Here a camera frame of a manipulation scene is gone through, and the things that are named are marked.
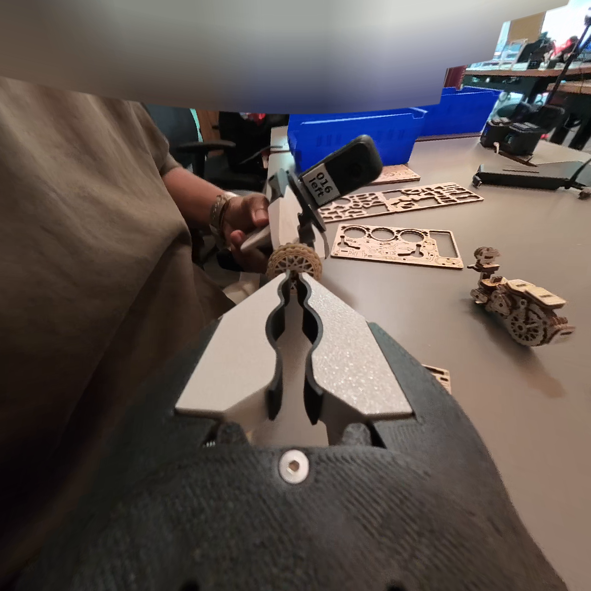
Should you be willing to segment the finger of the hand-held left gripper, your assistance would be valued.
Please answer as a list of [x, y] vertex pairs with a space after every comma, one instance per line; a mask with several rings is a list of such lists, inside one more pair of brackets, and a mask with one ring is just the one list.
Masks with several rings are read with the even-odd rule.
[[300, 244], [317, 259], [326, 259], [330, 254], [326, 226], [317, 216], [300, 215]]
[[289, 185], [281, 189], [272, 183], [272, 248], [277, 251], [288, 244], [300, 243], [299, 215], [302, 208]]

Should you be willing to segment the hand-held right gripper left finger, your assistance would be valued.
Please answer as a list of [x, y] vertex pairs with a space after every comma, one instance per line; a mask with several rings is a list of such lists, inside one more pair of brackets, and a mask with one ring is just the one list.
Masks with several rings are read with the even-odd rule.
[[281, 348], [290, 304], [289, 272], [224, 314], [175, 403], [177, 414], [238, 424], [251, 443], [281, 444], [280, 412], [296, 381], [293, 347]]

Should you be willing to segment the wooden spoked wheel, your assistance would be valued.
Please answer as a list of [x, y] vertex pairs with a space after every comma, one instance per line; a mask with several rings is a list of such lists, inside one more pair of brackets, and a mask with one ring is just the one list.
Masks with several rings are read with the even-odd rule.
[[305, 272], [320, 280], [322, 271], [322, 260], [314, 248], [302, 243], [288, 243], [272, 252], [265, 275], [268, 279], [274, 279], [286, 272], [290, 275]]

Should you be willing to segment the grey desk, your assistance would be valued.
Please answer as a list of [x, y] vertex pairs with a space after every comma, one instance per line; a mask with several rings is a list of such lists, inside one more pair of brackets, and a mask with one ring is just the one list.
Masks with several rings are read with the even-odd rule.
[[[446, 368], [521, 520], [570, 590], [590, 590], [590, 200], [571, 191], [470, 187], [494, 166], [477, 138], [415, 144], [418, 186], [456, 183], [483, 201], [356, 223], [447, 230], [463, 270], [330, 258], [323, 284], [417, 360]], [[526, 349], [469, 296], [477, 247], [500, 273], [567, 300], [571, 339]]]

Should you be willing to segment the blue plastic bin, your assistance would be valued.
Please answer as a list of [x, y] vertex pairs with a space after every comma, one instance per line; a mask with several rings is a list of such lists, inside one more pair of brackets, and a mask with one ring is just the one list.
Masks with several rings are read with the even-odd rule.
[[498, 101], [500, 91], [464, 86], [445, 87], [438, 104], [421, 106], [426, 111], [420, 137], [479, 134]]
[[287, 138], [301, 173], [361, 135], [373, 139], [384, 166], [406, 164], [427, 111], [418, 107], [348, 114], [291, 114]]

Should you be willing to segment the wooden sheet with round holes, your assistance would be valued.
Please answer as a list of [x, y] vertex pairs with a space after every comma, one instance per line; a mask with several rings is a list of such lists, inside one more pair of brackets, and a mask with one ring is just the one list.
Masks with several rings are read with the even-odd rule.
[[450, 230], [372, 226], [338, 226], [332, 258], [462, 270], [464, 264]]

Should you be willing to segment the small wooden part sheet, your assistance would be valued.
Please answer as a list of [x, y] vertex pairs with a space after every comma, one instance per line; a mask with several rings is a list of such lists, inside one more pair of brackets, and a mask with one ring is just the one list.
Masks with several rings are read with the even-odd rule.
[[396, 184], [412, 181], [420, 181], [421, 175], [412, 171], [408, 166], [395, 165], [395, 166], [384, 166], [380, 175], [369, 185], [382, 185], [382, 184]]

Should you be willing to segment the flat wooden grid part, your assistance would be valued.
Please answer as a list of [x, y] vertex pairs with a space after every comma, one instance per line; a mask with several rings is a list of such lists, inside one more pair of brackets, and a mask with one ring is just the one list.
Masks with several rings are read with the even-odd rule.
[[423, 365], [423, 367], [432, 374], [432, 376], [441, 384], [443, 388], [451, 395], [452, 382], [451, 376], [447, 369], [438, 368], [431, 365]]

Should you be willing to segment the black office chair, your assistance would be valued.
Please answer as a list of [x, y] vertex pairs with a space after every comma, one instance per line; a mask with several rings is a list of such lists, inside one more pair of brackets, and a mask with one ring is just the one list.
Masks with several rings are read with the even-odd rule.
[[289, 115], [219, 112], [216, 141], [183, 143], [177, 152], [190, 155], [193, 172], [225, 190], [261, 192], [267, 179], [263, 156], [271, 150], [271, 131]]

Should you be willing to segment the wooden sheet with many cutouts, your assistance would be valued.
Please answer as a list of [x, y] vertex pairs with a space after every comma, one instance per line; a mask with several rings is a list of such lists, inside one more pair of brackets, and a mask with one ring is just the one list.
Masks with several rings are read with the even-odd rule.
[[321, 207], [319, 213], [324, 222], [335, 223], [481, 201], [483, 197], [456, 183], [436, 183], [348, 195]]

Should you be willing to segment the black electronic box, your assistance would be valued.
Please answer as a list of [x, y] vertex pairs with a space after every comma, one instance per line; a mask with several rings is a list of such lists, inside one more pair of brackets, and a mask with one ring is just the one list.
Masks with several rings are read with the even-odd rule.
[[508, 118], [493, 118], [486, 122], [480, 144], [516, 157], [533, 155], [545, 131], [531, 122], [512, 122]]

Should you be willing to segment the wooden motorcycle model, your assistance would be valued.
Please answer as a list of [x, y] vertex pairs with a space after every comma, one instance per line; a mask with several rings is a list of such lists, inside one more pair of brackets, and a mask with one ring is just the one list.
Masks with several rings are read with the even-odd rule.
[[474, 257], [468, 268], [479, 273], [479, 280], [470, 296], [499, 319], [517, 344], [535, 348], [572, 337], [575, 327], [558, 314], [566, 300], [528, 281], [497, 275], [500, 253], [493, 247], [478, 247]]

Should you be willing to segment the black folded stand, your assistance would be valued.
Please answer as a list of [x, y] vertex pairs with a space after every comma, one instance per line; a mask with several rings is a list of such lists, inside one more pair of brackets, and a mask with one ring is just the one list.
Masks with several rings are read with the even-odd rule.
[[480, 165], [472, 186], [504, 186], [555, 191], [559, 188], [582, 190], [590, 187], [590, 160], [540, 164], [537, 167], [508, 163], [501, 166]]

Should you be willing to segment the wooden workbench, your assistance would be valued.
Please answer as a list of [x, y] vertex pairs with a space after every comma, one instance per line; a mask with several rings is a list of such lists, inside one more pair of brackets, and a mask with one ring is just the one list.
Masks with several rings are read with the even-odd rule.
[[[495, 70], [466, 69], [462, 85], [532, 96], [547, 92], [561, 75], [561, 69]], [[590, 64], [575, 64], [561, 78], [560, 92], [590, 95]]]

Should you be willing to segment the black tripod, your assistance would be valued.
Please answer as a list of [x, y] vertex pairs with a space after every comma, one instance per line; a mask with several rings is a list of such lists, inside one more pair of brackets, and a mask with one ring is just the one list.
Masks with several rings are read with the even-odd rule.
[[584, 25], [585, 25], [585, 28], [583, 30], [583, 33], [582, 33], [577, 45], [575, 46], [575, 48], [572, 50], [572, 52], [567, 57], [567, 60], [565, 62], [563, 69], [561, 70], [560, 74], [556, 78], [554, 85], [548, 94], [546, 105], [550, 105], [551, 102], [553, 101], [553, 98], [558, 90], [558, 87], [560, 86], [561, 82], [565, 78], [567, 71], [570, 68], [573, 60], [579, 55], [579, 53], [581, 51], [585, 37], [587, 36], [587, 32], [589, 31], [589, 28], [590, 28], [590, 8], [588, 8], [587, 13], [585, 15]]

